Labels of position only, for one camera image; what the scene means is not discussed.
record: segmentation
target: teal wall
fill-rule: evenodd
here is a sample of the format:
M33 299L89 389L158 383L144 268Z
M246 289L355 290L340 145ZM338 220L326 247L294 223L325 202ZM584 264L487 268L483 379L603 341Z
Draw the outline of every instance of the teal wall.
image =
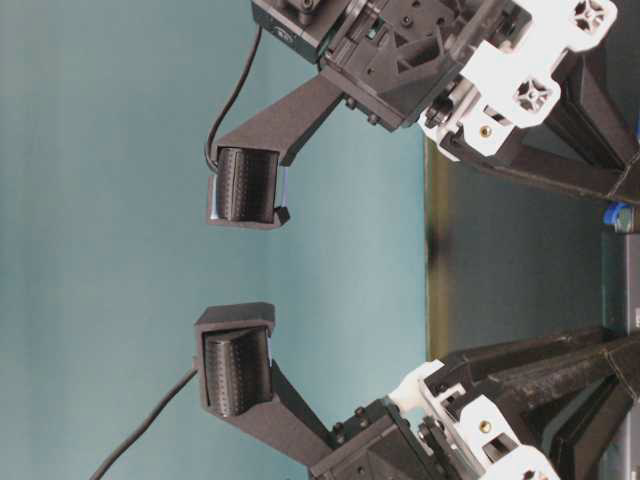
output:
M248 1L0 3L0 478L87 478L189 368L207 305L275 303L275 355L328 424L424 359L417 130L341 107L285 229L204 224L202 141L253 31ZM313 74L263 47L225 128ZM194 383L109 478L304 475Z

